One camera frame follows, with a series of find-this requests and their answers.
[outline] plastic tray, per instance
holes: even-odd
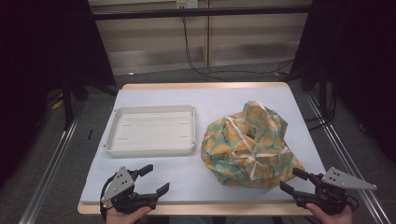
[[[121,107],[104,145],[114,157],[182,156],[195,150],[191,105]]]

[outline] cloth bag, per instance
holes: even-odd
[[[211,123],[202,142],[201,158],[227,186],[271,189],[304,170],[285,143],[288,124],[274,110],[249,101],[243,112]]]

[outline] black clamp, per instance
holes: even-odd
[[[294,188],[283,181],[280,181],[280,189],[291,195],[297,206],[306,208],[307,203],[314,203],[328,215],[340,214],[348,204],[352,209],[358,208],[347,199],[352,198],[347,195],[347,189],[376,189],[376,185],[369,184],[352,175],[346,174],[335,168],[331,168],[326,175],[309,174],[301,169],[293,168],[292,173],[301,179],[309,179],[315,185],[315,194],[294,190]]]
[[[134,182],[138,176],[144,176],[153,170],[153,165],[147,165],[140,170],[130,171],[122,166],[118,172],[111,176],[103,186],[100,199],[100,212],[106,221],[106,212],[114,207],[117,212],[131,214],[137,209],[148,206],[155,209],[157,202],[169,190],[169,183],[152,194],[138,194],[134,192]],[[104,203],[111,200],[112,207],[107,208]]]

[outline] table edge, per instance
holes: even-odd
[[[98,204],[78,203],[82,215],[99,215]],[[151,216],[312,216],[295,203],[157,204]]]
[[[125,84],[123,90],[263,88],[289,86],[285,82],[196,82],[196,83],[139,83]]]

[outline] black curtain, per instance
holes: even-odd
[[[78,85],[115,85],[86,0],[7,1],[0,7],[1,184],[32,143],[49,91],[67,77]]]

